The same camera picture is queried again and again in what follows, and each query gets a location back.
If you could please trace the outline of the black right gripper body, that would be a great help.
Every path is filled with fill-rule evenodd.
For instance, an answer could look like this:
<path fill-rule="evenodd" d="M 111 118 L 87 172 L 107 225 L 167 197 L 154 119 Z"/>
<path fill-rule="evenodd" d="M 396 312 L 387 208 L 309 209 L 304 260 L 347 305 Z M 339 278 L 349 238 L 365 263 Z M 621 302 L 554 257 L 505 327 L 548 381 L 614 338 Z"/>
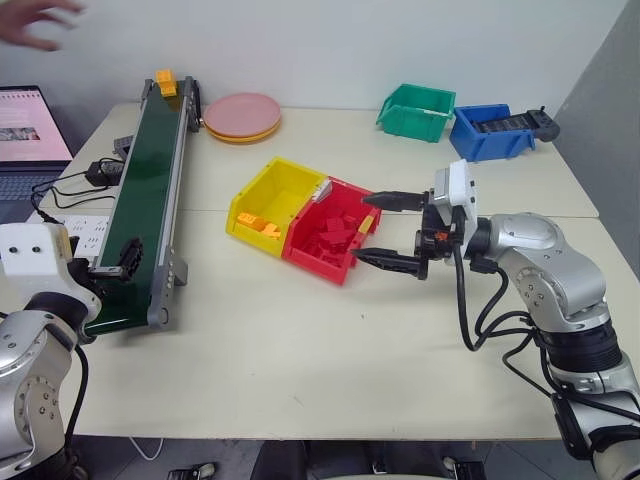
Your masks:
<path fill-rule="evenodd" d="M 425 280 L 430 260 L 449 258 L 455 247 L 462 246 L 463 207 L 454 206 L 451 219 L 443 220 L 428 191 L 423 193 L 421 207 L 421 228 L 416 232 L 414 256 L 418 258 L 416 277 Z"/>

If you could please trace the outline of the person's bare hand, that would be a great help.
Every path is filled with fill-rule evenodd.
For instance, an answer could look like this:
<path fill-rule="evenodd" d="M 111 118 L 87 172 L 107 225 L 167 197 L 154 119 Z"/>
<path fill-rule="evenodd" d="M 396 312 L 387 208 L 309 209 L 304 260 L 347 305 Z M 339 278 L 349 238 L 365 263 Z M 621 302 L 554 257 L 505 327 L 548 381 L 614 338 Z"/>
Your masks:
<path fill-rule="evenodd" d="M 54 23 L 65 29 L 73 24 L 60 17 L 56 11 L 79 15 L 86 9 L 80 1 L 70 0 L 10 0 L 1 2 L 1 41 L 6 44 L 44 52 L 61 48 L 58 41 L 37 36 L 33 26 L 37 23 Z"/>

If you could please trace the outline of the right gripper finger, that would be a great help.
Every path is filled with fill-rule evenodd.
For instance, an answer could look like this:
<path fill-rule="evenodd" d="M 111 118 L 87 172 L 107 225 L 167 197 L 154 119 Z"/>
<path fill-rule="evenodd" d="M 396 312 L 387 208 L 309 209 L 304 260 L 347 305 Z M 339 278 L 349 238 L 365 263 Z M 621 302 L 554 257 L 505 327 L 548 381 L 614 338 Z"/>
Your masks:
<path fill-rule="evenodd" d="M 426 196 L 425 193 L 381 191 L 365 196 L 363 202 L 386 211 L 422 211 Z"/>
<path fill-rule="evenodd" d="M 426 260 L 419 256 L 401 255 L 395 250 L 378 247 L 353 249 L 351 254 L 378 269 L 408 274 L 418 280 L 426 279 Z"/>

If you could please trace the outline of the left gripper ribbed black finger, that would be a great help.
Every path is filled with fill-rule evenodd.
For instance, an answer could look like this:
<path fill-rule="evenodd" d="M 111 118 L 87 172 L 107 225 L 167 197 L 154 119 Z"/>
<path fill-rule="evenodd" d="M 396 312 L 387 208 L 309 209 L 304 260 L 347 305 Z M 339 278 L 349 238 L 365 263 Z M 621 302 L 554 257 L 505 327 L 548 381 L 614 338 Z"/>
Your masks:
<path fill-rule="evenodd" d="M 143 243 L 139 238 L 129 239 L 120 251 L 120 280 L 128 282 L 139 268 L 144 256 Z"/>

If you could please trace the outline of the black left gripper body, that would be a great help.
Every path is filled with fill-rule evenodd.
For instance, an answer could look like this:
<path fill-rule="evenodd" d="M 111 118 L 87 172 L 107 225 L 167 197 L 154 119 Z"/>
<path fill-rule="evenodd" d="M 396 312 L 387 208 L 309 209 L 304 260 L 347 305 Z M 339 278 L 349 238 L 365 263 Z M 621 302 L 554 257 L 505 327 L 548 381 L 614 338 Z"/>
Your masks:
<path fill-rule="evenodd" d="M 90 274 L 90 262 L 86 258 L 76 258 L 75 252 L 79 242 L 78 236 L 69 237 L 72 258 L 67 264 L 69 274 L 76 283 L 91 291 L 100 301 L 104 300 L 104 291 Z"/>

